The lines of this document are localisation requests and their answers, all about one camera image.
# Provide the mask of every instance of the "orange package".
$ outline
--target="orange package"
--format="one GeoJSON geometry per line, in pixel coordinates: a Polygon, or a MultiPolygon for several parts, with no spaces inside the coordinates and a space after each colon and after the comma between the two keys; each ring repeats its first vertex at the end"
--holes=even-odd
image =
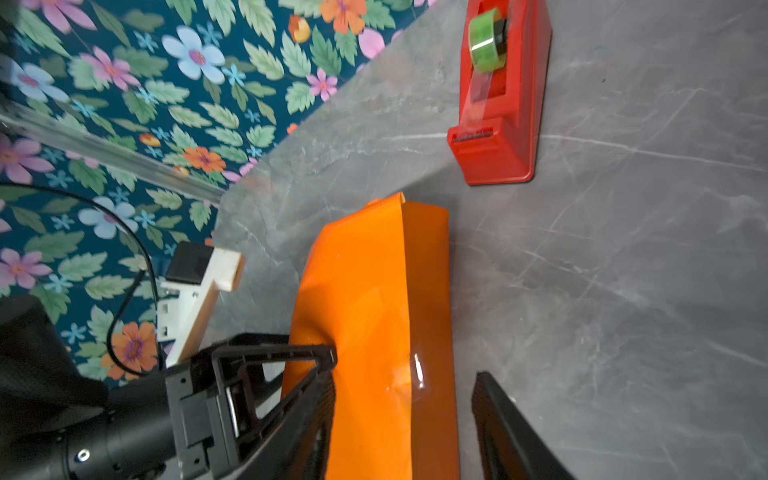
{"type": "MultiPolygon", "coordinates": [[[[336,346],[329,480],[458,479],[449,288],[442,208],[397,194],[318,236],[290,343],[336,346]]],[[[286,364],[283,391],[308,368],[286,364]]]]}

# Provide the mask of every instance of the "wire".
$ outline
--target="wire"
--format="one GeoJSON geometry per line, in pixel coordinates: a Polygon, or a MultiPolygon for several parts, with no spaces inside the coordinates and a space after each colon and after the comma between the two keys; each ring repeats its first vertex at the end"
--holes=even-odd
{"type": "MultiPolygon", "coordinates": [[[[129,228],[128,225],[126,225],[125,222],[120,217],[115,215],[108,208],[103,207],[100,204],[97,204],[90,198],[82,197],[81,195],[77,195],[77,194],[71,194],[70,192],[59,190],[58,188],[43,187],[42,185],[17,184],[14,182],[4,182],[4,181],[0,181],[0,187],[28,188],[30,190],[39,190],[39,191],[49,192],[51,194],[63,195],[64,197],[70,197],[70,198],[74,198],[75,200],[79,200],[82,203],[90,205],[96,210],[99,210],[103,214],[106,214],[112,217],[115,223],[117,223],[121,227],[121,229],[128,236],[130,236],[134,242],[136,242],[139,249],[141,250],[141,254],[144,256],[144,262],[147,264],[147,274],[149,275],[149,282],[152,289],[152,297],[154,299],[154,307],[157,308],[157,303],[160,301],[160,295],[157,293],[157,281],[154,278],[154,269],[152,268],[152,259],[150,258],[149,253],[147,252],[147,248],[142,244],[141,240],[139,240],[139,237],[136,236],[133,230],[131,230],[131,228],[129,228]]],[[[112,331],[114,330],[114,326],[117,325],[118,320],[120,319],[123,312],[125,311],[125,308],[127,307],[128,302],[131,300],[131,298],[133,298],[134,292],[136,291],[139,284],[141,283],[141,278],[144,277],[143,273],[144,271],[141,270],[140,274],[136,276],[136,279],[134,279],[134,283],[131,285],[131,288],[128,290],[125,298],[123,299],[123,303],[120,305],[120,309],[112,319],[112,323],[109,326],[107,339],[106,339],[107,352],[109,353],[109,356],[112,358],[112,361],[117,366],[125,370],[126,372],[133,373],[134,375],[138,375],[138,376],[149,375],[149,372],[136,372],[135,370],[128,368],[125,364],[123,364],[119,360],[119,358],[114,354],[114,350],[112,349],[112,331]]],[[[155,334],[155,347],[157,348],[157,367],[160,371],[162,371],[165,368],[165,361],[163,358],[163,350],[162,348],[160,348],[160,343],[157,341],[157,334],[155,334]]]]}

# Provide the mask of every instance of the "gray marble surface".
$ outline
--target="gray marble surface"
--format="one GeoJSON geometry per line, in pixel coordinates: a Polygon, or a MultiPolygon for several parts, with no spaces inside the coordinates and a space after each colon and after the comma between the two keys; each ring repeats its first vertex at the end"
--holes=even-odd
{"type": "Polygon", "coordinates": [[[531,183],[463,183],[440,0],[225,195],[214,240],[248,264],[208,338],[287,332],[320,229],[402,190],[451,212],[463,478],[486,369],[581,479],[765,478],[768,2],[549,7],[531,183]]]}

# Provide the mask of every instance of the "small blue flower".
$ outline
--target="small blue flower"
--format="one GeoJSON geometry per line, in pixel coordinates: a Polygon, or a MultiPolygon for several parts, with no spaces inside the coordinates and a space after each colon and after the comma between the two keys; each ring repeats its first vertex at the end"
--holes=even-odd
{"type": "Polygon", "coordinates": [[[61,230],[62,228],[64,230],[69,230],[69,227],[74,225],[74,220],[72,220],[67,214],[61,215],[60,217],[51,217],[51,221],[53,222],[53,226],[56,228],[56,230],[61,230]]]}
{"type": "Polygon", "coordinates": [[[69,281],[69,277],[66,275],[59,277],[59,275],[52,274],[48,275],[48,279],[51,282],[43,285],[43,288],[46,290],[53,290],[56,293],[61,293],[65,288],[70,288],[72,286],[72,282],[69,281]]]}
{"type": "Polygon", "coordinates": [[[64,160],[64,152],[61,150],[52,150],[51,148],[43,148],[43,153],[40,154],[41,157],[43,157],[45,160],[51,162],[52,164],[57,164],[58,162],[64,160]]]}
{"type": "Polygon", "coordinates": [[[230,85],[235,85],[235,82],[241,87],[244,85],[245,74],[242,71],[237,71],[237,65],[232,64],[230,68],[225,67],[221,71],[230,78],[230,85]]]}
{"type": "Polygon", "coordinates": [[[252,111],[249,108],[248,111],[245,112],[245,118],[247,118],[248,120],[250,120],[253,123],[256,123],[256,122],[258,122],[261,119],[261,115],[256,113],[255,111],[252,111]]]}
{"type": "Polygon", "coordinates": [[[70,327],[70,330],[65,330],[61,332],[61,336],[63,336],[67,340],[67,342],[70,345],[74,345],[74,341],[77,340],[85,340],[85,327],[84,326],[78,326],[77,323],[72,323],[72,327],[70,327]]]}
{"type": "Polygon", "coordinates": [[[130,192],[127,192],[127,191],[123,190],[122,188],[117,187],[117,188],[114,189],[114,192],[109,192],[107,195],[112,197],[112,199],[114,200],[114,204],[117,205],[117,204],[125,204],[125,203],[127,203],[128,202],[128,195],[129,194],[130,194],[130,192]]]}
{"type": "Polygon", "coordinates": [[[152,155],[153,158],[159,158],[163,156],[163,151],[156,147],[147,147],[144,149],[144,151],[149,155],[152,155]]]}
{"type": "Polygon", "coordinates": [[[262,149],[260,149],[260,148],[256,148],[256,147],[254,147],[253,145],[251,145],[251,146],[248,148],[247,152],[248,152],[248,154],[249,154],[251,157],[255,157],[255,158],[261,158],[261,156],[262,156],[262,155],[264,155],[264,151],[263,151],[262,149]]]}
{"type": "Polygon", "coordinates": [[[155,137],[159,138],[160,140],[168,140],[170,136],[168,135],[168,132],[163,130],[162,128],[153,128],[152,133],[155,137]]]}
{"type": "Polygon", "coordinates": [[[157,48],[157,42],[152,40],[152,37],[148,33],[134,30],[134,35],[136,35],[136,40],[138,40],[139,48],[146,48],[154,53],[154,49],[157,48]]]}
{"type": "Polygon", "coordinates": [[[203,35],[203,43],[205,45],[214,44],[218,47],[219,40],[223,38],[220,32],[214,30],[214,24],[211,22],[208,22],[206,27],[198,25],[197,31],[200,32],[200,35],[203,35]]]}
{"type": "Polygon", "coordinates": [[[141,211],[141,215],[134,217],[134,220],[141,223],[141,226],[144,228],[147,228],[150,225],[154,227],[154,214],[148,214],[145,210],[141,211]]]}
{"type": "Polygon", "coordinates": [[[74,181],[74,178],[68,176],[63,170],[59,170],[55,174],[47,173],[45,176],[48,178],[49,187],[67,188],[68,183],[74,181]]]}
{"type": "Polygon", "coordinates": [[[154,96],[154,94],[144,90],[144,87],[139,87],[139,93],[136,94],[138,97],[141,97],[141,100],[144,100],[144,103],[147,105],[157,105],[157,97],[154,96]]]}
{"type": "Polygon", "coordinates": [[[90,105],[83,105],[82,103],[80,103],[77,100],[73,100],[72,104],[74,105],[73,108],[75,110],[79,111],[80,113],[82,113],[83,116],[86,117],[86,118],[91,118],[91,115],[96,114],[96,109],[93,108],[90,105]]]}
{"type": "Polygon", "coordinates": [[[35,47],[31,41],[29,41],[29,38],[22,37],[17,32],[14,32],[13,38],[11,38],[11,43],[13,45],[16,45],[18,47],[21,47],[26,51],[27,53],[40,53],[37,47],[35,47]]]}

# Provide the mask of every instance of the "floral wallpaper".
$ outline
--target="floral wallpaper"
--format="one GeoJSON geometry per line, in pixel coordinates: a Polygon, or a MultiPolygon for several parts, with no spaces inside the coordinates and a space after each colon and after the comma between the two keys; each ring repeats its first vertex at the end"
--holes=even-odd
{"type": "Polygon", "coordinates": [[[223,187],[432,3],[20,0],[0,80],[41,114],[223,187]]]}
{"type": "MultiPolygon", "coordinates": [[[[135,147],[132,137],[123,142],[135,147]]],[[[93,198],[137,234],[157,275],[178,242],[211,242],[216,211],[210,204],[29,138],[0,134],[0,180],[93,198]]],[[[0,296],[38,297],[83,376],[109,386],[135,378],[113,364],[106,339],[126,289],[144,268],[137,244],[114,218],[70,197],[0,186],[0,296]]],[[[155,318],[143,280],[112,339],[118,358],[137,372],[157,365],[155,318]]]]}

